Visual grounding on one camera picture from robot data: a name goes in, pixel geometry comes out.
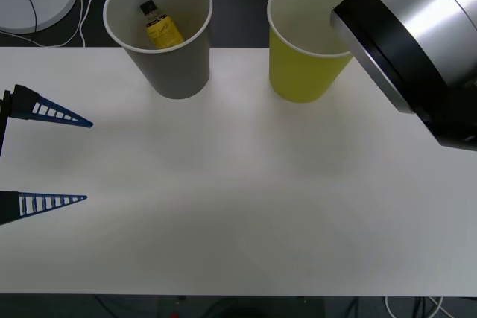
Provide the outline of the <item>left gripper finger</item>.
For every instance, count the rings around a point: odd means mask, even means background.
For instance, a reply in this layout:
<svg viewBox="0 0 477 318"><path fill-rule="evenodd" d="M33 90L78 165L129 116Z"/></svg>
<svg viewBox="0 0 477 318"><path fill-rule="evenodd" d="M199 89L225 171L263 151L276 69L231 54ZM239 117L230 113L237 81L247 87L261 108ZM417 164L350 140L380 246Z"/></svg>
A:
<svg viewBox="0 0 477 318"><path fill-rule="evenodd" d="M1 225L83 202L86 195L1 191Z"/></svg>
<svg viewBox="0 0 477 318"><path fill-rule="evenodd" d="M11 117L67 124L91 128L93 123L71 110L44 98L39 93L23 85L15 85L12 94Z"/></svg>

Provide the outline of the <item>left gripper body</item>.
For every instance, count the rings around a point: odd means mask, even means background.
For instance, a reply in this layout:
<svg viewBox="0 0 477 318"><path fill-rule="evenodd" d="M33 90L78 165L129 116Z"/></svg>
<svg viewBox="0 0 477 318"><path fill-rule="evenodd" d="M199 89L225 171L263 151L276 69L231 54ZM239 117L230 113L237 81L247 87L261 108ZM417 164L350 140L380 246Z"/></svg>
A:
<svg viewBox="0 0 477 318"><path fill-rule="evenodd" d="M3 98L1 99L0 112L0 153L2 152L4 137L7 129L7 122L11 114L11 100L12 95L10 91L5 90Z"/></svg>

